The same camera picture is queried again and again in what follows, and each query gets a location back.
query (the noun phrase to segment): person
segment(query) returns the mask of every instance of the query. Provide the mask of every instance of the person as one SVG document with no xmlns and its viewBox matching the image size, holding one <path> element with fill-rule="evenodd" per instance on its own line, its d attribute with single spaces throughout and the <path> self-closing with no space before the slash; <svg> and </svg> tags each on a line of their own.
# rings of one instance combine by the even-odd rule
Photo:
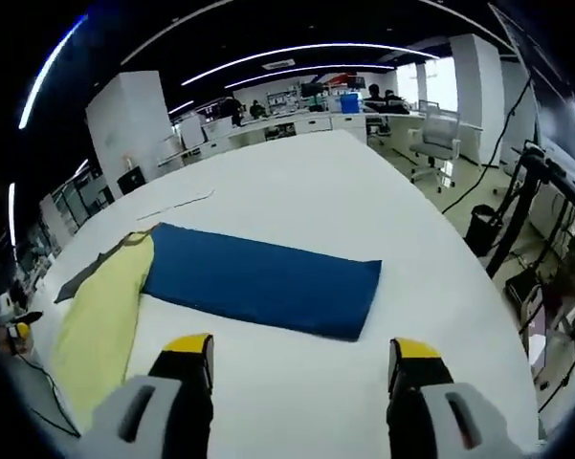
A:
<svg viewBox="0 0 575 459">
<path fill-rule="evenodd" d="M 397 96 L 392 90 L 385 91 L 385 102 L 387 103 L 387 113 L 398 113 L 407 115 L 409 109 L 406 107 L 406 101 Z"/>
<path fill-rule="evenodd" d="M 219 113 L 221 118 L 232 117 L 232 125 L 240 126 L 242 117 L 240 116 L 240 110 L 242 108 L 242 103 L 236 98 L 227 97 L 219 107 Z"/>
<path fill-rule="evenodd" d="M 368 98 L 364 99 L 365 106 L 374 110 L 375 112 L 383 113 L 386 107 L 385 99 L 381 97 L 381 89 L 376 83 L 370 84 L 367 88 L 370 93 Z"/>
<path fill-rule="evenodd" d="M 257 100 L 254 100 L 253 105 L 249 109 L 249 113 L 253 118 L 257 120 L 259 117 L 266 116 L 266 109 L 263 106 L 259 105 L 259 102 Z"/>
</svg>

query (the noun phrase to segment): white office chair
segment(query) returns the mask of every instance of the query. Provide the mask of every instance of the white office chair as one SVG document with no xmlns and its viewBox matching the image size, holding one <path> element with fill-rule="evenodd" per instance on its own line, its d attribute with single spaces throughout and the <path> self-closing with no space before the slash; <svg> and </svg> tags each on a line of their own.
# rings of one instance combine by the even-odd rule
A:
<svg viewBox="0 0 575 459">
<path fill-rule="evenodd" d="M 431 101 L 429 101 L 429 100 L 422 100 L 422 99 L 420 98 L 417 109 L 418 109 L 419 112 L 427 112 L 428 109 L 431 109 L 431 110 L 438 109 L 438 110 L 440 110 L 440 105 L 438 104 L 438 102 L 431 102 Z"/>
<path fill-rule="evenodd" d="M 427 156 L 429 163 L 427 166 L 415 167 L 411 171 L 410 182 L 414 184 L 422 177 L 432 175 L 438 182 L 438 192 L 442 192 L 441 179 L 450 180 L 451 175 L 436 167 L 435 160 L 451 162 L 459 156 L 459 114 L 430 104 L 423 127 L 409 129 L 409 135 L 412 139 L 410 151 L 416 156 Z M 455 186 L 454 181 L 451 181 L 451 186 Z"/>
</svg>

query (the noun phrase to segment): white wall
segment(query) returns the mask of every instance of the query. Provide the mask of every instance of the white wall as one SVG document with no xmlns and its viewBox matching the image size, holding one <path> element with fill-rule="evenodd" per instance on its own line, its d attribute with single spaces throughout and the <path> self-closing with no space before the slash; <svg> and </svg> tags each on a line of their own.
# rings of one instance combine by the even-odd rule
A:
<svg viewBox="0 0 575 459">
<path fill-rule="evenodd" d="M 527 74 L 518 62 L 501 62 L 502 81 L 504 84 L 504 117 L 517 101 L 520 92 L 527 82 Z M 506 134 L 502 142 L 500 159 L 513 164 L 519 160 L 519 155 L 510 147 L 521 149 L 526 140 L 534 139 L 534 125 L 536 123 L 536 105 L 531 88 L 528 88 L 523 96 L 515 115 L 511 118 L 506 128 Z"/>
<path fill-rule="evenodd" d="M 159 73 L 131 72 L 113 78 L 87 106 L 87 124 L 106 183 L 115 199 L 124 157 L 150 182 L 159 176 L 162 142 L 172 136 Z"/>
<path fill-rule="evenodd" d="M 292 86 L 294 84 L 299 83 L 308 83 L 310 82 L 317 74 L 311 75 L 304 75 L 304 76 L 291 76 L 284 79 L 278 79 L 276 81 L 270 81 L 267 83 L 260 83 L 255 86 L 237 89 L 233 92 L 233 96 L 240 100 L 241 103 L 247 105 L 247 109 L 251 107 L 254 100 L 257 100 L 260 104 L 266 106 L 266 95 L 268 93 L 276 93 L 278 91 L 282 91 L 285 88 Z M 342 74 L 326 74 L 324 75 L 320 81 L 327 81 L 333 77 L 336 77 Z M 358 72 L 358 77 L 364 77 L 365 79 L 365 88 L 362 89 L 362 97 L 367 98 L 369 93 L 367 91 L 367 87 L 372 84 L 376 83 L 381 88 L 381 94 L 386 89 L 392 89 L 397 93 L 397 79 L 395 77 L 395 72 L 388 72 L 386 74 L 375 74 L 372 72 Z"/>
<path fill-rule="evenodd" d="M 115 199 L 122 197 L 117 185 L 124 171 L 122 155 L 131 151 L 135 143 L 130 123 L 123 119 L 124 98 L 121 79 L 115 76 L 86 108 L 87 127 L 96 156 Z"/>
<path fill-rule="evenodd" d="M 504 123 L 504 85 L 498 48 L 472 34 L 454 36 L 450 41 L 461 120 L 482 127 L 478 151 L 481 163 L 498 165 L 501 143 L 491 161 Z"/>
</svg>

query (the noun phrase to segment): white table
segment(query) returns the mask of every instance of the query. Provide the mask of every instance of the white table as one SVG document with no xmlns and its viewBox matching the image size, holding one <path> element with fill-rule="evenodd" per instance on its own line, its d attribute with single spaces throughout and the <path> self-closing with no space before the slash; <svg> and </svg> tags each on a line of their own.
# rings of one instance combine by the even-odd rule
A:
<svg viewBox="0 0 575 459">
<path fill-rule="evenodd" d="M 414 163 L 427 163 L 427 159 L 418 159 L 414 156 L 414 153 L 409 151 L 409 145 L 411 142 L 409 129 L 418 129 L 421 127 L 423 120 L 425 119 L 425 114 L 421 112 L 410 112 L 409 114 L 300 112 L 293 115 L 281 115 L 277 117 L 269 117 L 268 119 L 249 121 L 241 127 L 235 127 L 228 134 L 210 139 L 202 145 L 195 146 L 176 155 L 161 159 L 158 166 L 166 166 L 178 158 L 189 155 L 193 150 L 200 150 L 201 158 L 206 159 L 218 153 L 224 153 L 243 146 L 261 143 L 265 141 L 265 129 L 289 123 L 292 123 L 296 127 L 297 134 L 307 133 L 313 130 L 346 129 L 356 138 L 365 142 L 366 118 L 388 118 L 392 135 L 391 138 L 387 138 L 387 141 L 391 143 L 391 146 Z M 316 122 L 317 125 L 309 126 L 308 123 L 310 121 Z M 480 164 L 479 148 L 481 132 L 482 128 L 479 126 L 475 126 L 467 122 L 462 122 L 460 124 L 459 139 L 461 140 L 461 155 L 475 164 Z"/>
<path fill-rule="evenodd" d="M 152 208 L 214 193 L 142 222 Z M 396 169 L 342 131 L 241 148 L 182 168 L 94 216 L 34 299 L 127 231 L 156 222 L 354 260 L 382 259 L 362 336 L 340 342 L 200 313 L 144 295 L 127 375 L 146 373 L 185 334 L 215 335 L 210 457 L 387 458 L 388 343 L 421 339 L 459 382 L 503 413 L 512 439 L 538 438 L 527 358 L 499 293 L 449 222 Z M 68 303 L 34 326 L 47 365 Z"/>
</svg>

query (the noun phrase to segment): blue box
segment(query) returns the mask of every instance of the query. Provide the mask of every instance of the blue box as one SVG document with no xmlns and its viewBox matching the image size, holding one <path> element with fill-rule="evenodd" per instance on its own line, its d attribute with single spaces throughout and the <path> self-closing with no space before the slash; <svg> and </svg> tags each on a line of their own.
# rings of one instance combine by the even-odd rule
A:
<svg viewBox="0 0 575 459">
<path fill-rule="evenodd" d="M 343 113 L 360 113 L 357 94 L 343 94 L 341 96 L 341 109 Z"/>
</svg>

